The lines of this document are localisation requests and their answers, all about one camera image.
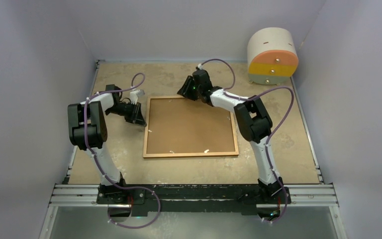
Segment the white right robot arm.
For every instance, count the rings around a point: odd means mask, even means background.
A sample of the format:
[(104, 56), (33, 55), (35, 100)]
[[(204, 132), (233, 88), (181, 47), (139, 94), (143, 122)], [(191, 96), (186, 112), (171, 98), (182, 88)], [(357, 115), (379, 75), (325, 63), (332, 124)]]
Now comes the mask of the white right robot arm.
[(273, 122), (259, 96), (244, 97), (214, 86), (206, 70), (198, 69), (187, 76), (178, 95), (193, 101), (200, 100), (225, 109), (235, 115), (242, 137), (250, 143), (258, 168), (260, 198), (267, 203), (278, 196), (288, 200), (288, 192), (277, 170), (270, 137)]

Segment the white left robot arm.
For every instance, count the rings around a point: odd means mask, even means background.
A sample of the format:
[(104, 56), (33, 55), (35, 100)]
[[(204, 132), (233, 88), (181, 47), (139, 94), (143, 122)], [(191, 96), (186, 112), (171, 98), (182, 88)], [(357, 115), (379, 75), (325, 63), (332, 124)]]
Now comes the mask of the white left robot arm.
[(133, 89), (125, 101), (123, 90), (112, 84), (84, 102), (68, 105), (69, 139), (72, 145), (85, 151), (94, 162), (100, 175), (98, 188), (100, 200), (113, 200), (117, 204), (131, 198), (136, 190), (127, 186), (121, 172), (112, 160), (106, 145), (108, 130), (105, 116), (115, 114), (131, 124), (146, 126), (138, 99), (144, 96), (141, 89)]

